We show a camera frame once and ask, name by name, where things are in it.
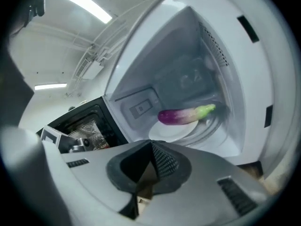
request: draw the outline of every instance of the white appliance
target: white appliance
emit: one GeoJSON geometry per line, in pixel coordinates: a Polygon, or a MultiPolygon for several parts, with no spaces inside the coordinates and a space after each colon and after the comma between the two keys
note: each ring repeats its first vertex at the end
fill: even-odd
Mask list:
{"type": "Polygon", "coordinates": [[[269,174],[300,132],[300,58],[271,0],[157,0],[135,24],[104,100],[129,142],[163,109],[226,105],[175,142],[269,174]]]}

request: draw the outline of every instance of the white wall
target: white wall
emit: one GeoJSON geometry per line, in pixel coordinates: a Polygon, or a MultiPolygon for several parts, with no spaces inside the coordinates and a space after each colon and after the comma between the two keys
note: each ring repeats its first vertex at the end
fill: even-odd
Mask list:
{"type": "Polygon", "coordinates": [[[23,113],[19,127],[37,132],[80,102],[78,97],[46,97],[35,94],[23,113]]]}
{"type": "MultiPolygon", "coordinates": [[[[69,83],[74,69],[83,55],[67,47],[71,43],[58,39],[59,34],[45,35],[38,26],[29,24],[11,41],[10,54],[27,84],[69,83]]],[[[68,87],[56,93],[64,95],[68,87]]]]}
{"type": "Polygon", "coordinates": [[[116,56],[117,55],[114,55],[104,64],[104,68],[93,80],[90,80],[86,83],[81,94],[82,100],[90,101],[104,95],[104,91],[113,69],[116,56]]]}

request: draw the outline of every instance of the ceiling light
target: ceiling light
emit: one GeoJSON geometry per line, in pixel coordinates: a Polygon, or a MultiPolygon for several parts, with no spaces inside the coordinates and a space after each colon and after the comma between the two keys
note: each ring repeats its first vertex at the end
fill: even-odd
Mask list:
{"type": "Polygon", "coordinates": [[[108,13],[106,13],[100,6],[98,6],[92,0],[70,0],[70,1],[79,5],[83,9],[87,10],[89,13],[93,14],[95,17],[103,21],[105,24],[112,19],[112,17],[108,13]]]}
{"type": "Polygon", "coordinates": [[[54,89],[54,88],[64,88],[67,86],[67,83],[60,83],[60,84],[48,84],[48,85],[36,85],[34,90],[39,89],[54,89]]]}

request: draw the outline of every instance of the white ceiling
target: white ceiling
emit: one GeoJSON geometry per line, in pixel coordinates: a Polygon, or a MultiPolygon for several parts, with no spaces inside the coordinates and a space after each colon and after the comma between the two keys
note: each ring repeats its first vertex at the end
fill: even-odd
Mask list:
{"type": "MultiPolygon", "coordinates": [[[[30,86],[70,83],[81,58],[86,56],[86,49],[91,48],[91,44],[97,44],[90,50],[90,53],[94,53],[104,44],[112,46],[129,31],[153,0],[93,1],[113,17],[108,24],[68,0],[46,0],[45,15],[35,17],[11,39],[12,57],[30,86]],[[118,29],[122,32],[114,35],[118,29]]],[[[66,92],[70,92],[70,88],[39,93],[66,92]]]]}

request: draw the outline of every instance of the microwave door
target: microwave door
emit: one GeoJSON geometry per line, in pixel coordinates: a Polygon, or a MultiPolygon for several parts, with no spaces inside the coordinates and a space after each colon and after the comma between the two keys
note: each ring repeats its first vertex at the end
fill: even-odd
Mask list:
{"type": "Polygon", "coordinates": [[[101,150],[127,143],[109,113],[103,98],[97,98],[80,105],[48,126],[71,137],[87,139],[88,151],[101,150]]]}

